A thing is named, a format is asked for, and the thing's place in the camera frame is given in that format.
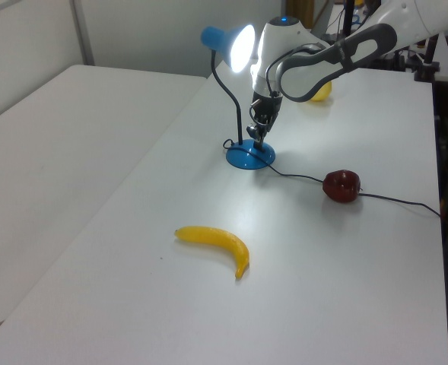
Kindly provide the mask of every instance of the wall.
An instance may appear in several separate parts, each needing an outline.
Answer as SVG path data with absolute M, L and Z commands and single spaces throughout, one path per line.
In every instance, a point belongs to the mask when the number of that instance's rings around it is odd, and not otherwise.
M 21 0 L 0 10 L 0 114 L 81 63 L 69 0 Z
M 77 0 L 95 65 L 209 76 L 208 25 L 251 23 L 259 35 L 281 15 L 281 0 Z

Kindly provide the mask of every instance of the red apple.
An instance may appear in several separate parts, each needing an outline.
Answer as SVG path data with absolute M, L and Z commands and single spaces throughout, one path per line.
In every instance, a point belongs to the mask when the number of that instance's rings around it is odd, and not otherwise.
M 339 203 L 349 203 L 357 198 L 361 189 L 361 179 L 353 171 L 334 171 L 325 176 L 322 188 L 331 200 Z

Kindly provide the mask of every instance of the lamp shade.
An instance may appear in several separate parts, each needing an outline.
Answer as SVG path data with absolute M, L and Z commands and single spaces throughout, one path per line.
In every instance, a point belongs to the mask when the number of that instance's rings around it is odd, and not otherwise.
M 232 71 L 240 72 L 253 53 L 256 34 L 252 25 L 228 32 L 216 27 L 206 27 L 200 39 L 205 46 L 219 52 Z

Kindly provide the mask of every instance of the blue desk lamp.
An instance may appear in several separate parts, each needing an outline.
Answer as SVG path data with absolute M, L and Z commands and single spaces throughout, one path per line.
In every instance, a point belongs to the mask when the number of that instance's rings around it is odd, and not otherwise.
M 232 71 L 241 72 L 249 62 L 255 39 L 256 35 L 252 25 L 235 28 L 228 32 L 215 27 L 206 27 L 201 36 L 202 43 L 211 49 L 211 72 L 215 80 L 236 104 L 238 146 L 227 149 L 227 162 L 245 170 L 256 170 L 268 166 L 275 160 L 275 152 L 268 144 L 265 144 L 265 148 L 261 151 L 254 147 L 253 139 L 243 141 L 240 105 L 236 97 L 218 77 L 215 71 L 215 55 L 219 52 Z

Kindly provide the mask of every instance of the banana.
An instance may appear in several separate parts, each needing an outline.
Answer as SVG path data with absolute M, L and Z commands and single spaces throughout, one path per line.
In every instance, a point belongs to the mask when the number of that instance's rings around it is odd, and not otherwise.
M 237 270 L 236 278 L 241 279 L 249 265 L 249 250 L 244 242 L 226 230 L 213 227 L 187 226 L 175 231 L 175 236 L 186 242 L 205 243 L 219 246 L 234 255 Z

